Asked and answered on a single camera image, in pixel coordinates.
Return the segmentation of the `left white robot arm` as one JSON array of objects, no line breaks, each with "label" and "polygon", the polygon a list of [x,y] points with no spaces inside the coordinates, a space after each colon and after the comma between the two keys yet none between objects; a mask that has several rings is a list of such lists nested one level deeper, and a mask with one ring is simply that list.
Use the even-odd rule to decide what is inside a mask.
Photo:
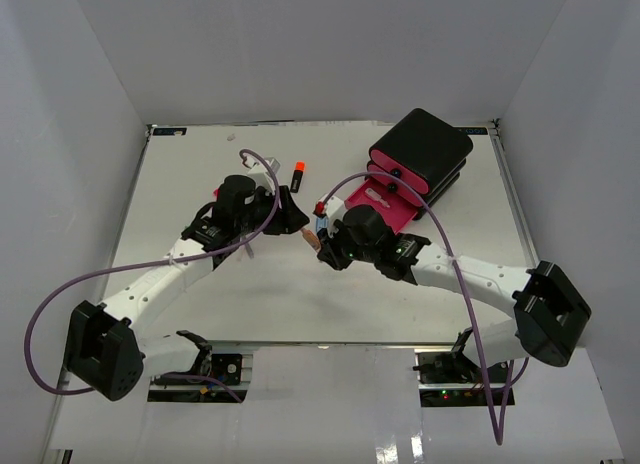
[{"label": "left white robot arm", "polygon": [[211,371],[211,344],[186,330],[145,340],[144,331],[191,285],[216,270],[250,234],[290,235],[309,218],[287,186],[269,191],[247,176],[231,175],[167,253],[120,292],[72,312],[64,366],[104,397],[125,397],[141,378],[177,374],[191,383]]}]

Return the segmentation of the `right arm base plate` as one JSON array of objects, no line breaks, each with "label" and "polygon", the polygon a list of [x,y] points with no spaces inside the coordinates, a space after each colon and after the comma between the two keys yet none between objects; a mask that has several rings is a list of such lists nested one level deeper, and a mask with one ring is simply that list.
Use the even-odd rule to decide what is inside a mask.
[{"label": "right arm base plate", "polygon": [[422,352],[413,370],[422,384],[482,384],[478,365],[460,352]]}]

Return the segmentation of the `black pink drawer organizer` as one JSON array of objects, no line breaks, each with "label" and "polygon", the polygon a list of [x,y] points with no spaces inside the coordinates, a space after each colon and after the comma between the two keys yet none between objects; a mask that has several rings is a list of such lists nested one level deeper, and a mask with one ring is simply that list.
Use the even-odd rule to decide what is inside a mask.
[{"label": "black pink drawer organizer", "polygon": [[[394,232],[422,218],[460,177],[473,150],[470,137],[427,111],[415,108],[369,148],[370,173],[347,199],[348,209],[370,205]],[[364,190],[373,188],[391,205],[385,209]]]}]

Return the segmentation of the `pink translucent correction pen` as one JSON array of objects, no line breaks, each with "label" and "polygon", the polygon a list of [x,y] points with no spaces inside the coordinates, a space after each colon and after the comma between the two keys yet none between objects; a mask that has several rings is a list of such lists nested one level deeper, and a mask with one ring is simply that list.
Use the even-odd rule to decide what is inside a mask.
[{"label": "pink translucent correction pen", "polygon": [[373,202],[378,203],[380,206],[382,206],[385,209],[390,209],[391,205],[389,204],[388,201],[386,201],[382,195],[380,195],[377,191],[375,191],[373,188],[368,187],[364,190],[364,194]]}]

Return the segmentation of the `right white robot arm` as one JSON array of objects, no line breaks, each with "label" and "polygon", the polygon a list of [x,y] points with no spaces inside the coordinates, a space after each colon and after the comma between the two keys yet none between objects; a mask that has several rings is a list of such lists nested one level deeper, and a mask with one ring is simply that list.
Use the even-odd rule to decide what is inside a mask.
[{"label": "right white robot arm", "polygon": [[534,268],[509,267],[458,256],[426,237],[396,233],[369,205],[358,205],[319,230],[317,257],[341,271],[356,261],[385,277],[442,289],[486,304],[507,317],[485,328],[471,328],[454,346],[453,374],[472,383],[489,366],[531,357],[565,367],[592,311],[564,270],[541,261]]}]

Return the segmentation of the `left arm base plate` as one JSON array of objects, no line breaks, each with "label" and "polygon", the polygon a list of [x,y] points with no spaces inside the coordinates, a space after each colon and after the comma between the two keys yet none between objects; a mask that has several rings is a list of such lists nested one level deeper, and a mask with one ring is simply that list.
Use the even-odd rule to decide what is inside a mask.
[{"label": "left arm base plate", "polygon": [[151,382],[161,386],[211,386],[212,382],[201,379],[201,376],[208,376],[228,386],[235,386],[242,381],[243,363],[244,356],[241,353],[199,353],[188,369],[163,371],[153,376]]}]

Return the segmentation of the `orange translucent correction pen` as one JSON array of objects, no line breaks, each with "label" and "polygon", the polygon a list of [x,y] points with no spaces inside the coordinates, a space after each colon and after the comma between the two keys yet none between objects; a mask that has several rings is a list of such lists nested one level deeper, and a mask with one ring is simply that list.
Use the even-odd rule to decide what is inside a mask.
[{"label": "orange translucent correction pen", "polygon": [[311,230],[303,228],[301,230],[301,234],[305,242],[309,244],[315,252],[318,252],[321,249],[318,237]]}]

